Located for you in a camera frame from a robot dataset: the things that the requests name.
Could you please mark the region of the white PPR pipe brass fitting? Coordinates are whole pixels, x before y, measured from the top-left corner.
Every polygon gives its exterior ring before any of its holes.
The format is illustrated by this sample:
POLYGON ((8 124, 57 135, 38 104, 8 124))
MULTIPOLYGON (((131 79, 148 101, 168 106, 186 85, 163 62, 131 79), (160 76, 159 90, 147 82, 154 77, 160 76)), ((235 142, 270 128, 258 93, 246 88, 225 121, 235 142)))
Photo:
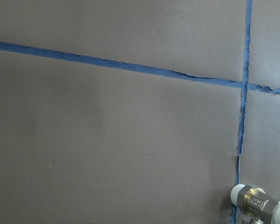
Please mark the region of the white PPR pipe brass fitting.
POLYGON ((230 199, 243 215, 243 224, 280 224, 280 198, 269 196, 263 188, 237 184, 230 193, 230 199))

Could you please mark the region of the brown paper table cover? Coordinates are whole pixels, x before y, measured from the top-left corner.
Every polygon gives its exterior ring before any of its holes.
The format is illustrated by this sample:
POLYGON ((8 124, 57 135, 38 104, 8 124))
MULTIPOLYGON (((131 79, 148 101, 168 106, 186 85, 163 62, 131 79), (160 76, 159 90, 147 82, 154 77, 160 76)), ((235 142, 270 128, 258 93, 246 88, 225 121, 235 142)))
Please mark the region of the brown paper table cover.
POLYGON ((0 224, 238 224, 280 196, 280 0, 0 0, 0 224))

